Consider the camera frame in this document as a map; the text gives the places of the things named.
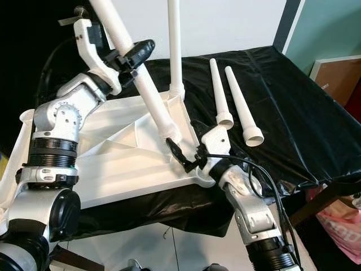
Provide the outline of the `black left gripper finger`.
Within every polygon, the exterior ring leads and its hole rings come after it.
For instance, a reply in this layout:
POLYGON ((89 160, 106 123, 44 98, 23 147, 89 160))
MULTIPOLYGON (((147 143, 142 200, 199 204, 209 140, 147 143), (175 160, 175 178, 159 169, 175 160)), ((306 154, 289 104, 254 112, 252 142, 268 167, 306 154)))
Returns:
POLYGON ((144 64, 155 49, 153 40, 139 41, 123 56, 121 64, 126 67, 139 67, 144 64))

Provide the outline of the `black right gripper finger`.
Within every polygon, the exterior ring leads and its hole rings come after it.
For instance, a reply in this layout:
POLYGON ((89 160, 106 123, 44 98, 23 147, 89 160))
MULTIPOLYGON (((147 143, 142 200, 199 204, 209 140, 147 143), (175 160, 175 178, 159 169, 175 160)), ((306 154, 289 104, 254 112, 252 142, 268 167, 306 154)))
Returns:
POLYGON ((206 134, 209 130, 210 130, 210 126, 204 124, 204 122, 199 121, 199 120, 191 120, 189 121, 189 126, 191 127, 192 130, 192 142, 193 142, 193 146, 194 149, 197 150, 197 148, 202 145, 202 137, 204 136, 204 134, 206 134))
POLYGON ((165 139, 166 145, 169 147, 171 155, 182 165, 183 170, 186 173, 191 172, 195 168, 195 162, 188 160, 188 158, 183 154, 183 151, 171 138, 165 139))

